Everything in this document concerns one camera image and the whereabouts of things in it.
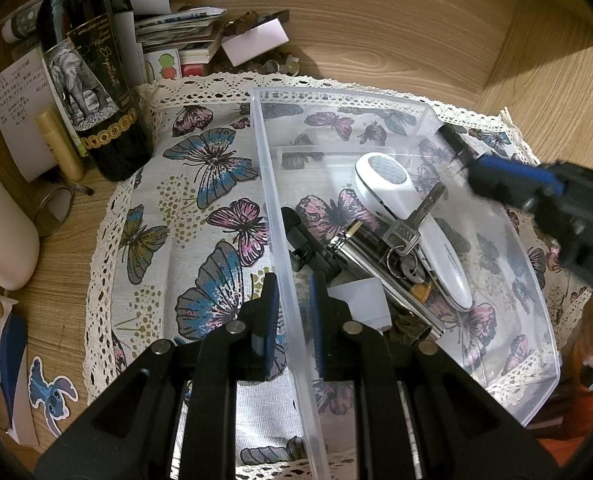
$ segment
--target key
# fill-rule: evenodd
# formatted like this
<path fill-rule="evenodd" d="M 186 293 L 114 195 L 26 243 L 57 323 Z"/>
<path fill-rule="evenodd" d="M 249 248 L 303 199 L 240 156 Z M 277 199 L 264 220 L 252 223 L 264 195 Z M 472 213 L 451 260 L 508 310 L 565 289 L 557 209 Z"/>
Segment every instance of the key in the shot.
<path fill-rule="evenodd" d="M 419 227 L 445 192 L 445 184 L 437 182 L 411 215 L 396 220 L 383 235 L 383 240 L 401 256 L 407 256 L 420 240 Z"/>

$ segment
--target white bottle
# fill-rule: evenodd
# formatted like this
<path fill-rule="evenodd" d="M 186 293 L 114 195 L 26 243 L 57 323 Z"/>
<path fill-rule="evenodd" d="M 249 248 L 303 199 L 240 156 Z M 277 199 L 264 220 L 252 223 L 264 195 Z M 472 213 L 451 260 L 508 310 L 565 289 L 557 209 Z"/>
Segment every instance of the white bottle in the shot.
<path fill-rule="evenodd" d="M 38 232 L 0 183 L 0 285 L 17 290 L 25 285 L 38 260 Z"/>

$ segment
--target clear plastic container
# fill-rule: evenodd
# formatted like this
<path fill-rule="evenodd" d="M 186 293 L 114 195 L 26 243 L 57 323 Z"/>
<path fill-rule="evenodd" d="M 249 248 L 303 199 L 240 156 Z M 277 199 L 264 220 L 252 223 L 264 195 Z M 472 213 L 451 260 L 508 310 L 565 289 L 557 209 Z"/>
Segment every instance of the clear plastic container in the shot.
<path fill-rule="evenodd" d="M 442 122 L 432 108 L 364 92 L 264 88 L 252 92 L 251 114 L 285 317 L 286 354 L 314 478 L 329 478 L 327 452 L 352 445 L 353 417 L 338 415 L 351 415 L 343 400 L 353 392 L 348 384 L 336 384 L 335 416 L 321 410 L 327 390 L 321 390 L 313 365 L 309 269 L 292 272 L 280 208 L 295 208 L 315 237 L 329 242 L 357 214 L 365 214 L 353 189 L 354 166 L 365 153 L 397 158 L 423 196 L 438 179 L 447 186 L 433 216 L 442 220 L 452 244 L 459 245 L 475 306 L 471 313 L 460 313 L 432 297 L 432 309 L 449 329 L 438 343 L 526 424 L 559 380 L 545 301 L 503 208 L 474 197 L 451 164 L 451 153 L 436 133 Z M 334 285 L 352 279 L 344 272 Z M 506 388 L 504 381 L 513 386 Z"/>

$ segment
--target stitch sticker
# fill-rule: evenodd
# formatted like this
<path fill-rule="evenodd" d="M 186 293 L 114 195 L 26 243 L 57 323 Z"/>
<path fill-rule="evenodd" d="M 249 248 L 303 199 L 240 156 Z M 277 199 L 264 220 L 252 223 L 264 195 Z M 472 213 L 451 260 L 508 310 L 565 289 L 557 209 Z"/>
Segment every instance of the stitch sticker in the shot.
<path fill-rule="evenodd" d="M 32 359 L 30 368 L 30 380 L 28 381 L 30 393 L 30 404 L 32 408 L 38 408 L 40 403 L 44 406 L 46 424 L 54 436 L 60 436 L 56 422 L 70 416 L 70 410 L 65 405 L 64 395 L 78 402 L 79 394 L 69 378 L 59 375 L 51 383 L 43 377 L 43 361 L 39 356 Z"/>

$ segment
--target wine bottle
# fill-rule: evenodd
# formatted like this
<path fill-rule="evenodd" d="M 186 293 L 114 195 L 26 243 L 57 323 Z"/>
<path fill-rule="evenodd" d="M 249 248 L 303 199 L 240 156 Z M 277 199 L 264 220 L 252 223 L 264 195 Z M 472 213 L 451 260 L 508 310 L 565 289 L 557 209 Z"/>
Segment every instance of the wine bottle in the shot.
<path fill-rule="evenodd" d="M 108 180 L 125 180 L 152 142 L 121 66 L 110 0 L 43 0 L 36 33 L 72 126 Z"/>

